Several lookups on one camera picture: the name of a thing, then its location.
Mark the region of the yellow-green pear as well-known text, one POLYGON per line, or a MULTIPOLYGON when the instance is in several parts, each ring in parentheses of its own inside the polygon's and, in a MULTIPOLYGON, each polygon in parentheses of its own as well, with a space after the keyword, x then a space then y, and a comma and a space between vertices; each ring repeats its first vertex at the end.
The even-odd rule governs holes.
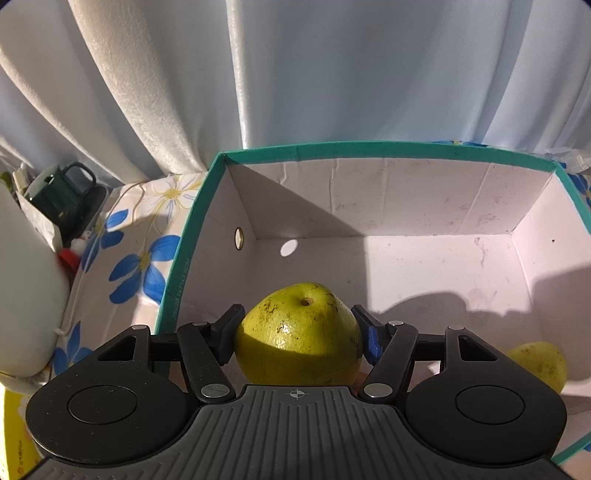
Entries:
POLYGON ((260 300, 235 334, 235 357, 252 384, 353 384, 363 356, 348 306, 318 283, 297 283, 260 300))

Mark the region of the floral plastic tablecloth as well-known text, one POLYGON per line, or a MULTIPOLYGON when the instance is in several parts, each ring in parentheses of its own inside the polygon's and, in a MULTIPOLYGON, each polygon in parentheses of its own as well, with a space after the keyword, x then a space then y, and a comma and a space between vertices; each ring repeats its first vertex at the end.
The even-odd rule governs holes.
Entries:
POLYGON ((67 306, 50 329, 49 350, 31 375, 3 373, 3 387, 33 394, 132 325, 175 330, 180 285, 175 267, 189 238, 202 173, 172 175, 115 189, 79 256, 67 306))

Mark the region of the teal cardboard box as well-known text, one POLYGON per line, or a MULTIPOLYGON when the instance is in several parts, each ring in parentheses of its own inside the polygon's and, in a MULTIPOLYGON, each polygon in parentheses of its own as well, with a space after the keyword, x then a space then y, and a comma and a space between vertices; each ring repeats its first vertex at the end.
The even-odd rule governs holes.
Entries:
POLYGON ((426 333, 544 340, 568 366, 565 464, 590 448, 590 182, 564 161, 446 143, 222 152, 180 235, 155 329, 216 319, 284 286, 426 333))

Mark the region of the red small bottle cap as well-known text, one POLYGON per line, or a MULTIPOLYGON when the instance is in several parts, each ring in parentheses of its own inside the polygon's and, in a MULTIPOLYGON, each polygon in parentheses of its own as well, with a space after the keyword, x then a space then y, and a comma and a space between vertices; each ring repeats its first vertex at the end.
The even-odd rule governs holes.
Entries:
POLYGON ((84 254, 84 248, 63 248, 57 253, 57 258, 62 267, 75 274, 79 269, 84 254))

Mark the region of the white router device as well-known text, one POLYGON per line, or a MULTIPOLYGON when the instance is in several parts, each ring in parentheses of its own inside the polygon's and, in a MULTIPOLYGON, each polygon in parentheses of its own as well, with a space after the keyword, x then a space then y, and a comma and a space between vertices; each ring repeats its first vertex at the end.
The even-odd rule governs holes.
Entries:
POLYGON ((56 254, 1 187, 1 372, 31 377, 49 362, 69 296, 56 254))

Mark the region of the dark green mug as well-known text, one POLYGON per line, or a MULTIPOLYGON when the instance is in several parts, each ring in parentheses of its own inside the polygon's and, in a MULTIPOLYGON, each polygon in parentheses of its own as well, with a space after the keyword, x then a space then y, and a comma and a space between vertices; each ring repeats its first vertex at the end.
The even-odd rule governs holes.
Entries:
POLYGON ((43 170, 29 185, 24 197, 59 230, 63 243, 68 243, 84 218, 85 200, 96 186, 94 173, 80 162, 65 167, 53 165, 43 170), (80 169, 89 176, 89 186, 82 190, 68 176, 80 169))

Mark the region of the yellow tissue box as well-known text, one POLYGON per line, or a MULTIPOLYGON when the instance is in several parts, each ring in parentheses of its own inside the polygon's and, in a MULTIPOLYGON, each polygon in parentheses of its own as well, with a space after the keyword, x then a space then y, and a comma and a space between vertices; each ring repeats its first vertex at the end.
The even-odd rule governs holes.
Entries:
POLYGON ((21 479, 41 461, 25 422, 30 397, 1 388, 1 478, 21 479))

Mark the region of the white curtain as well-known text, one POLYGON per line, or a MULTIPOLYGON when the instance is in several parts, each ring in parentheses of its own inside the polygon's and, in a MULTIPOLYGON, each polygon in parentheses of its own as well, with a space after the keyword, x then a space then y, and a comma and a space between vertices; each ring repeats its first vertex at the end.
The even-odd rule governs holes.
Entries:
POLYGON ((1 165, 105 183, 329 141, 590 145, 586 1, 5 1, 1 165))

